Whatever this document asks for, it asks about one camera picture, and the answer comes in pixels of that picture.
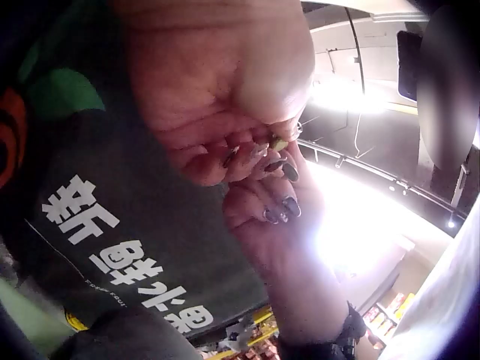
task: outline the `black nail polish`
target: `black nail polish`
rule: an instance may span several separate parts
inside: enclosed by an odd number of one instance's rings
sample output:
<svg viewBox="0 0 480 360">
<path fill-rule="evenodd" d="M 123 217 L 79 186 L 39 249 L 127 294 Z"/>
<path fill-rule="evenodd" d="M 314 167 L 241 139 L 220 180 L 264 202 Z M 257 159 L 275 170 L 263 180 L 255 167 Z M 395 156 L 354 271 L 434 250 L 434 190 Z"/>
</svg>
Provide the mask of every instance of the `black nail polish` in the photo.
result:
<svg viewBox="0 0 480 360">
<path fill-rule="evenodd" d="M 301 215 L 300 206 L 291 196 L 285 198 L 282 201 L 283 206 L 294 216 L 299 217 Z"/>
<path fill-rule="evenodd" d="M 265 208 L 265 210 L 264 210 L 264 217 L 265 217 L 265 219 L 268 220 L 268 222 L 270 222 L 270 223 L 272 223 L 272 224 L 274 224 L 274 225 L 276 225 L 276 224 L 279 223 L 279 220 L 278 220 L 278 218 L 275 216 L 275 214 L 272 213 L 272 212 L 271 212 L 269 209 L 267 209 L 267 208 Z"/>
<path fill-rule="evenodd" d="M 297 169 L 295 169 L 291 163 L 285 163 L 282 166 L 282 170 L 287 179 L 291 182 L 296 182 L 299 179 Z"/>
<path fill-rule="evenodd" d="M 230 162 L 232 161 L 233 157 L 235 156 L 235 154 L 239 149 L 240 149 L 240 146 L 235 146 L 233 149 L 231 149 L 228 152 L 227 157 L 225 158 L 225 161 L 222 164 L 223 168 L 228 168 L 228 165 L 230 164 Z"/>
<path fill-rule="evenodd" d="M 264 171 L 265 172 L 274 172 L 277 170 L 279 167 L 283 166 L 287 162 L 286 159 L 280 159 L 268 166 L 265 167 Z"/>
</svg>

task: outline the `hand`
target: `hand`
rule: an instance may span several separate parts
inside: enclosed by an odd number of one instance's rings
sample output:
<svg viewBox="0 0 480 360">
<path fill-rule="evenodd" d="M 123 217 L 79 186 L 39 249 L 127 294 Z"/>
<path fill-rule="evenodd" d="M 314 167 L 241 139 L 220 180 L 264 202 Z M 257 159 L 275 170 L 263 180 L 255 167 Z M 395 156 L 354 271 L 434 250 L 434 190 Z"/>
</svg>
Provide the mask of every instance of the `hand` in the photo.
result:
<svg viewBox="0 0 480 360">
<path fill-rule="evenodd" d="M 315 243 L 325 211 L 322 194 L 296 142 L 284 154 L 299 179 L 269 177 L 229 184 L 223 213 L 230 232 L 267 285 L 284 341 L 333 341 L 348 306 Z"/>
<path fill-rule="evenodd" d="M 271 151 L 263 157 L 271 133 L 286 141 L 298 137 L 314 67 L 300 1 L 113 5 L 125 25 L 140 112 L 191 181 L 241 180 L 279 158 Z"/>
</svg>

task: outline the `small green object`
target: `small green object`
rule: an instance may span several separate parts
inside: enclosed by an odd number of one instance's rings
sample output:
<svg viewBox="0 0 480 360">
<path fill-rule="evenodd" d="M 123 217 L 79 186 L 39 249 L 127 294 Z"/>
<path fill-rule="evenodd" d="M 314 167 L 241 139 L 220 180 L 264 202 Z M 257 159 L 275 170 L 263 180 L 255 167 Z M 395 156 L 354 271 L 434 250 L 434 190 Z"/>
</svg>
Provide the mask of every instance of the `small green object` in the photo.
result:
<svg viewBox="0 0 480 360">
<path fill-rule="evenodd" d="M 288 142 L 283 141 L 280 138 L 273 138 L 270 142 L 270 149 L 275 151 L 280 151 L 285 149 L 288 146 Z"/>
<path fill-rule="evenodd" d="M 61 120 L 86 109 L 105 110 L 93 85 L 72 69 L 50 71 L 28 88 L 27 96 L 44 120 Z"/>
</svg>

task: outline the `black wristband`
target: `black wristband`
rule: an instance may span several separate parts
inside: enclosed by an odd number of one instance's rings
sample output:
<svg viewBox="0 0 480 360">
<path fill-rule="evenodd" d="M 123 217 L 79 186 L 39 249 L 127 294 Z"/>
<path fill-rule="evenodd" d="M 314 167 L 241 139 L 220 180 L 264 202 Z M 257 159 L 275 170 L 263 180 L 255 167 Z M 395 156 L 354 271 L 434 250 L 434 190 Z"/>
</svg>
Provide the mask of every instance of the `black wristband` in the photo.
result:
<svg viewBox="0 0 480 360">
<path fill-rule="evenodd" d="M 279 341 L 279 353 L 282 360 L 344 360 L 354 356 L 354 347 L 365 335 L 367 327 L 361 315 L 348 303 L 348 316 L 343 323 L 342 332 L 335 341 L 306 344 L 288 345 L 281 339 Z"/>
</svg>

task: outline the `palm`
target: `palm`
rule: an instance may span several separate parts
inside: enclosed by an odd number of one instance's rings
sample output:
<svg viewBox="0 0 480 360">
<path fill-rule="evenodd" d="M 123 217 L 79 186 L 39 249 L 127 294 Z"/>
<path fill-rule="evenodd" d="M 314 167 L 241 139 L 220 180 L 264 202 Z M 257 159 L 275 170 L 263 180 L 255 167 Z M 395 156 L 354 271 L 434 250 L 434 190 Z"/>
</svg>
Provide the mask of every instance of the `palm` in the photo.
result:
<svg viewBox="0 0 480 360">
<path fill-rule="evenodd" d="M 129 32 L 133 91 L 174 166 L 184 170 L 196 156 L 220 154 L 218 148 L 232 141 L 258 141 L 266 125 L 277 122 L 288 129 L 271 130 L 292 140 L 287 120 L 304 106 L 313 68 L 311 38 L 300 16 L 193 29 L 146 24 Z M 215 171 L 202 174 L 214 178 L 207 181 L 195 169 L 184 173 L 207 185 L 223 180 Z"/>
</svg>

